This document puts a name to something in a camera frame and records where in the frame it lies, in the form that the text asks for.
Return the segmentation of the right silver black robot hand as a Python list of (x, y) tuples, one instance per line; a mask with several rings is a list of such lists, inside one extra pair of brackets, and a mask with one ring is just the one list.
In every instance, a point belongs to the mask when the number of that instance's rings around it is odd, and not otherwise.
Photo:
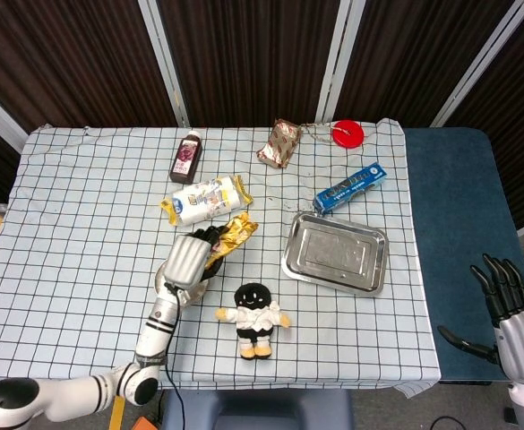
[(494, 328), (495, 344), (488, 347), (464, 340), (446, 327), (437, 327), (454, 348), (498, 365), (514, 383), (524, 384), (524, 279), (508, 260), (483, 255), (484, 273), (476, 265), (470, 271), (479, 281)]

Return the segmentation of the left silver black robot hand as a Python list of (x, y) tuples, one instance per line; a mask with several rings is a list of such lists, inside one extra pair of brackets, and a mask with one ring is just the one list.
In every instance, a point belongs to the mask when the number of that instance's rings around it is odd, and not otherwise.
[(198, 283), (214, 277), (224, 258), (217, 258), (213, 264), (206, 267), (213, 247), (219, 242), (228, 227), (209, 226), (199, 228), (192, 233), (180, 236), (173, 244), (168, 256), (164, 277), (168, 285), (182, 289), (193, 288)]

